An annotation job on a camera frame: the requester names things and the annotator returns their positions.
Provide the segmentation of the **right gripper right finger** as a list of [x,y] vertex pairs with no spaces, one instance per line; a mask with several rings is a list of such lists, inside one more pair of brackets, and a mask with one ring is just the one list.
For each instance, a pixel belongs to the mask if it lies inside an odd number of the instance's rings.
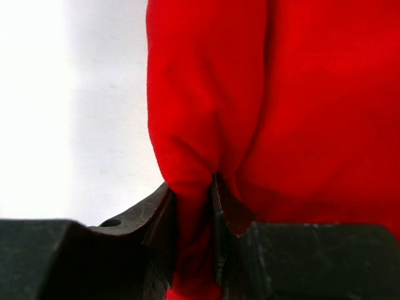
[[399,243],[377,224],[265,222],[211,186],[224,299],[398,299]]

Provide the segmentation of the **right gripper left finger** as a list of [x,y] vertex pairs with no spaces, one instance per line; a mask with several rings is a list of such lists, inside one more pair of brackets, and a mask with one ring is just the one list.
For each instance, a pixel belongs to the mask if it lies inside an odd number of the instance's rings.
[[175,199],[166,184],[99,226],[3,219],[1,298],[165,299],[175,238]]

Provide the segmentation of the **red t shirt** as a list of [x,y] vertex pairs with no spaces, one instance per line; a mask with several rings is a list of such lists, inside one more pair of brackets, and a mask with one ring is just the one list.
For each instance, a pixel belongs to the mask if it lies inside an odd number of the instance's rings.
[[168,299],[220,299],[213,176],[272,222],[399,234],[398,1],[149,1],[149,135],[176,193]]

